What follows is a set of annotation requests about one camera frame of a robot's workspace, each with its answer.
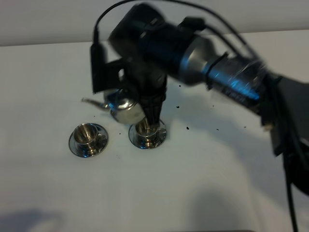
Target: reflective metal surface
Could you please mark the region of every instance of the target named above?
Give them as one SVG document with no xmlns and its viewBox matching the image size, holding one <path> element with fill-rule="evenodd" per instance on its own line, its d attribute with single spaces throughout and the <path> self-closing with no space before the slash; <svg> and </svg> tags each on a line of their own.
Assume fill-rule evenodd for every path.
<svg viewBox="0 0 309 232">
<path fill-rule="evenodd" d="M 197 37 L 184 53 L 178 78 L 188 85 L 203 82 L 210 64 L 218 57 L 211 40 Z"/>
<path fill-rule="evenodd" d="M 82 101 L 101 110 L 110 111 L 112 117 L 122 124 L 136 124 L 145 118 L 145 113 L 140 104 L 127 98 L 127 94 L 119 89 L 105 91 L 105 103 L 87 98 L 83 98 Z"/>
<path fill-rule="evenodd" d="M 109 111 L 110 107 L 106 103 L 98 102 L 89 98 L 83 98 L 82 102 L 86 102 L 92 104 L 93 106 L 97 107 L 100 110 Z"/>
<path fill-rule="evenodd" d="M 101 125 L 94 123 L 79 125 L 69 138 L 70 151 L 82 158 L 98 155 L 107 143 L 107 131 Z"/>
<path fill-rule="evenodd" d="M 159 125 L 150 127 L 144 119 L 138 124 L 131 125 L 129 139 L 134 146 L 140 149 L 153 149 L 165 141 L 166 133 L 166 127 L 162 121 Z"/>
</svg>

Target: metal saucer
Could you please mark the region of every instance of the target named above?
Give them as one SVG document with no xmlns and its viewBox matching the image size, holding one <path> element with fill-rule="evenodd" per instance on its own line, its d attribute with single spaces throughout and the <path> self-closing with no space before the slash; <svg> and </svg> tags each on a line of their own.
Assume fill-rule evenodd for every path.
<svg viewBox="0 0 309 232">
<path fill-rule="evenodd" d="M 149 128 L 147 121 L 142 121 L 138 124 L 133 124 L 129 129 L 129 139 L 131 143 L 140 149 L 154 149 L 166 139 L 166 127 L 160 120 L 160 125 Z"/>
<path fill-rule="evenodd" d="M 70 151 L 78 157 L 89 158 L 101 153 L 108 143 L 108 133 L 99 124 L 79 125 L 69 138 Z"/>
</svg>

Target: black cable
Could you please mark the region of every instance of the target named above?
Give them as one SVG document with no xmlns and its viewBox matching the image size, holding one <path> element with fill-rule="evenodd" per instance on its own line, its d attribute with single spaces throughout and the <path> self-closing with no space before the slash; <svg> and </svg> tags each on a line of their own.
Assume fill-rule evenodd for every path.
<svg viewBox="0 0 309 232">
<path fill-rule="evenodd" d="M 277 86 L 277 83 L 273 80 L 269 75 L 265 76 L 264 79 L 265 85 L 267 87 L 268 93 L 270 94 L 270 98 L 274 101 L 274 107 L 277 115 L 278 121 L 278 130 L 279 136 L 281 140 L 282 146 L 282 156 L 283 156 L 283 167 L 285 174 L 285 184 L 286 184 L 286 192 L 287 192 L 287 200 L 289 205 L 289 212 L 291 223 L 293 227 L 293 232 L 298 232 L 297 227 L 297 219 L 295 214 L 295 207 L 293 202 L 293 193 L 291 186 L 291 177 L 290 177 L 290 169 L 289 169 L 289 150 L 286 147 L 288 143 L 288 135 L 289 135 L 289 127 L 290 124 L 286 121 L 286 117 L 283 117 L 284 110 L 286 108 L 286 104 L 283 98 L 281 98 L 280 90 Z"/>
<path fill-rule="evenodd" d="M 94 38 L 93 40 L 96 41 L 98 40 L 98 37 L 95 38 L 95 36 L 98 34 L 98 24 L 100 23 L 101 19 L 109 12 L 111 11 L 112 9 L 122 5 L 122 4 L 125 4 L 125 3 L 128 3 L 128 2 L 133 2 L 133 1 L 140 1 L 140 0 L 123 0 L 123 1 L 120 1 L 114 5 L 112 5 L 111 7 L 109 7 L 106 11 L 104 11 L 100 16 L 99 18 L 97 19 L 96 21 L 96 24 L 95 24 L 95 27 L 94 27 Z M 167 1 L 167 2 L 173 2 L 173 3 L 177 3 L 177 4 L 180 4 L 180 5 L 186 5 L 186 6 L 191 6 L 193 8 L 197 8 L 197 9 L 200 9 L 200 10 L 203 10 L 203 11 L 206 11 L 208 12 L 209 14 L 211 14 L 212 16 L 214 16 L 215 18 L 217 18 L 219 21 L 221 21 L 229 30 L 230 32 L 232 32 L 232 34 L 234 36 L 236 36 L 239 41 L 247 48 L 247 50 L 251 53 L 251 55 L 255 58 L 258 58 L 258 55 L 257 53 L 247 44 L 247 42 L 243 39 L 243 37 L 222 17 L 220 16 L 219 14 L 217 14 L 215 11 L 207 8 L 207 7 L 204 7 L 204 6 L 200 6 L 198 4 L 194 4 L 194 3 L 191 3 L 191 2 L 185 2 L 185 1 L 181 1 L 181 0 L 152 0 L 152 1 Z"/>
<path fill-rule="evenodd" d="M 205 24 L 206 26 L 206 30 L 211 31 L 212 33 L 214 33 L 216 36 L 218 36 L 222 42 L 224 42 L 234 53 L 236 56 L 238 56 L 239 58 L 243 58 L 242 55 L 239 53 L 239 51 L 233 46 L 233 44 L 217 29 L 215 29 L 214 27 Z"/>
</svg>

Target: white tabletop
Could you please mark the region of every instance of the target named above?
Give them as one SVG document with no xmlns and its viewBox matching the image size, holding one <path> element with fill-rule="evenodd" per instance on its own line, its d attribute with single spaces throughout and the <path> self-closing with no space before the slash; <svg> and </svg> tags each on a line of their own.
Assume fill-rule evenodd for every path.
<svg viewBox="0 0 309 232">
<path fill-rule="evenodd" d="M 244 36 L 275 71 L 308 81 L 309 30 Z M 1 232 L 291 231 L 281 157 L 258 117 L 169 79 L 168 138 L 137 149 L 128 126 L 80 101 L 102 99 L 92 96 L 89 47 L 0 48 Z M 85 122 L 110 137 L 90 159 L 68 148 Z M 295 204 L 307 232 L 309 198 L 295 189 Z"/>
</svg>

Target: robotic arm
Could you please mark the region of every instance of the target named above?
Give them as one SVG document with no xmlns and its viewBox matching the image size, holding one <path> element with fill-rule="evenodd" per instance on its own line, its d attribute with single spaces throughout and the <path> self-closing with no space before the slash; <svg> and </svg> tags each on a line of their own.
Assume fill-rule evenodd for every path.
<svg viewBox="0 0 309 232">
<path fill-rule="evenodd" d="M 176 26 L 145 3 L 135 5 L 111 33 L 109 42 L 121 59 L 107 63 L 98 22 L 109 10 L 129 1 L 108 9 L 95 26 L 91 46 L 93 92 L 123 89 L 128 98 L 140 104 L 153 126 L 159 123 L 167 76 L 189 86 L 206 83 L 208 89 L 221 92 L 261 117 L 262 126 L 271 133 L 274 154 L 283 154 L 287 184 L 293 183 L 309 195 L 309 85 L 271 73 L 253 49 L 246 47 L 251 57 L 242 55 L 201 18 L 187 17 Z M 218 54 L 212 41 L 198 34 L 205 29 L 217 35 L 235 55 Z M 121 69 L 123 77 L 118 74 Z M 293 221 L 293 203 L 290 210 Z"/>
</svg>

